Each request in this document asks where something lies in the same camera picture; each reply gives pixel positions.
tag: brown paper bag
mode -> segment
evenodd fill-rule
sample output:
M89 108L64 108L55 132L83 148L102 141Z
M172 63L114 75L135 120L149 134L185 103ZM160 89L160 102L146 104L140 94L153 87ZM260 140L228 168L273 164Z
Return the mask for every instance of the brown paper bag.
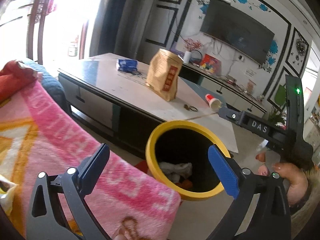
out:
M175 99L181 67L181 58L170 51L159 49L150 62L146 86L166 101Z

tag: trash can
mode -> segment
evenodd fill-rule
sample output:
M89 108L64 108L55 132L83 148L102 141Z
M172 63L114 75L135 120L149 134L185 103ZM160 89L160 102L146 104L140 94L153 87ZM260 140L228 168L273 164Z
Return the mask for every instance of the trash can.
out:
M182 199L208 199L224 189L208 160L208 148L213 144L230 157L225 145L207 128L188 121L162 123L153 130L147 143L148 168L156 180L177 191ZM192 163L192 175L188 179L193 187L184 190L172 183L161 171L160 162Z

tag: white vase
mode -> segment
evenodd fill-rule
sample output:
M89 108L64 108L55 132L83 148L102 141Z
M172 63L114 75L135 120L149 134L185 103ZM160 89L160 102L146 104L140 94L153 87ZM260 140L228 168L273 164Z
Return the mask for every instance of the white vase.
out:
M183 63L188 64L189 61L190 61L190 58L191 58L191 52L190 51L186 51L184 53L184 56L183 56Z

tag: red label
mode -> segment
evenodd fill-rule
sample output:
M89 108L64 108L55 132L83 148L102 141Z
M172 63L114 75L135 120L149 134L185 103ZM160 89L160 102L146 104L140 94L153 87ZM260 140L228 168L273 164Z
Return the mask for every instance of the red label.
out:
M178 71L178 68L175 66L170 66L167 78L165 79L162 91L168 92L172 86L173 79Z

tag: yellow trash can rim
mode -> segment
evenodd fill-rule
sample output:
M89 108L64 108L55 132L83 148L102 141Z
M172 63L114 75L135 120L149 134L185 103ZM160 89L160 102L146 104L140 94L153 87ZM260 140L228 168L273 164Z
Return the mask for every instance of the yellow trash can rim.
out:
M190 129L202 134L203 136L207 137L210 141L212 141L213 144L216 144L219 147L220 151L226 157L230 157L229 151L227 150L226 146L222 143L222 141L213 132L203 127L202 125L189 122L189 121L164 122L158 125L153 130L153 132L149 137L147 147L146 147L146 160L147 160L148 168L151 171L152 175L156 180L166 184L168 187L177 191L181 195L181 198L185 200L193 200L193 201L205 200L214 195L219 194L224 190L221 182L214 189L210 191L192 192L192 191L188 191L183 188L180 188L174 183L172 183L160 169L158 161L156 159L156 151L155 151L156 142L158 138L165 132L172 129L178 129L178 128Z

